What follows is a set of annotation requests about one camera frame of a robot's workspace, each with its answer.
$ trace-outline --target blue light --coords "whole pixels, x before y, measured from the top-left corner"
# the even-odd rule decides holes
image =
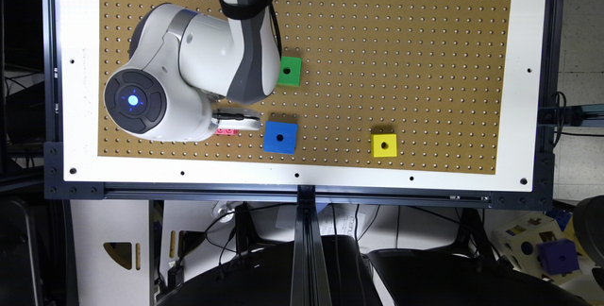
[[[128,97],[128,104],[131,106],[135,106],[137,104],[139,104],[139,97],[135,96],[134,94],[132,94],[131,96]]]

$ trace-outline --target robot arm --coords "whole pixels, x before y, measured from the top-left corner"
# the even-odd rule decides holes
[[[275,88],[279,50],[270,0],[221,3],[225,12],[241,8],[244,17],[225,22],[163,4],[139,22],[130,61],[105,88],[106,108],[118,126],[140,138],[179,142],[205,140],[218,127],[260,128],[256,112],[217,110],[212,101],[224,96],[253,104]]]

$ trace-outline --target green block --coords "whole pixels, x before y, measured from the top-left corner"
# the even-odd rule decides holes
[[[297,57],[281,57],[281,71],[277,84],[288,86],[300,86],[300,72],[302,70],[302,59]]]

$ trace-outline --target brown pegboard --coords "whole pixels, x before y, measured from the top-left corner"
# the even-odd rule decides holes
[[[224,17],[218,0],[101,0],[100,93],[127,62],[136,24],[164,2]],[[298,124],[293,156],[263,152],[263,129],[139,140],[108,118],[102,96],[99,155],[494,174],[510,2],[275,0],[284,55],[303,60],[302,79],[251,109]],[[370,134],[382,132],[396,133],[396,158],[371,156]]]

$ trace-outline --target pink block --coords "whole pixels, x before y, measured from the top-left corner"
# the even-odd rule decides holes
[[[232,136],[237,135],[237,132],[235,129],[216,129],[216,135]]]

